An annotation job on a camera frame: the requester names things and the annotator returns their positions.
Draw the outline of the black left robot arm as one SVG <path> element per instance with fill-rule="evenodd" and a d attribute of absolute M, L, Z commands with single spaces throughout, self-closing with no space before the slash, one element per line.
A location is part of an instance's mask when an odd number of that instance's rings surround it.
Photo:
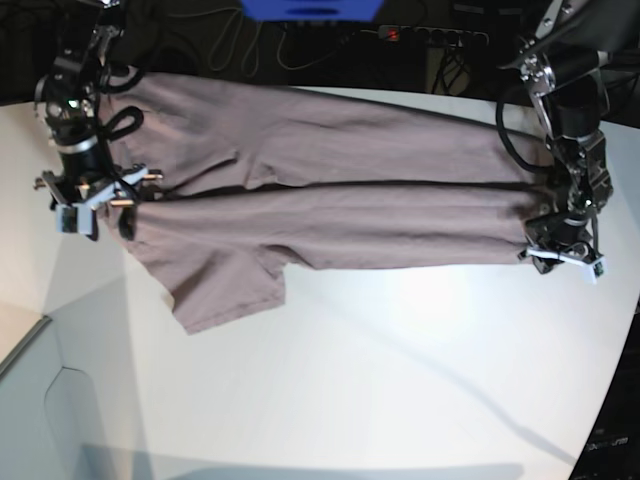
<path fill-rule="evenodd" d="M 639 55 L 626 45 L 639 31 L 636 1 L 531 1 L 522 45 L 507 68 L 522 86 L 553 158 L 535 166 L 515 149 L 504 125 L 506 100 L 496 105 L 500 139 L 516 164 L 542 177 L 551 195 L 525 224 L 519 255 L 541 274 L 561 264 L 582 268 L 592 282 L 607 270 L 599 250 L 598 215 L 613 194 L 601 120 L 609 113 L 602 70 L 621 68 Z"/>

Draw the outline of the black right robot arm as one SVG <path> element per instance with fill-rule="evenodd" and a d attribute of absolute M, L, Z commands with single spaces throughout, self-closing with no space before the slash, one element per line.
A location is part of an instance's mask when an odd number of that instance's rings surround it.
<path fill-rule="evenodd" d="M 34 109 L 44 115 L 62 164 L 60 173 L 42 172 L 34 187 L 48 191 L 58 232 L 92 241 L 99 237 L 98 212 L 105 207 L 119 210 L 119 234 L 133 239 L 141 187 L 163 177 L 143 164 L 120 167 L 111 154 L 113 142 L 142 127 L 141 109 L 128 106 L 107 121 L 100 117 L 104 96 L 129 91 L 146 73 L 131 73 L 110 59 L 124 33 L 126 7 L 124 1 L 72 2 L 51 70 L 34 93 Z"/>

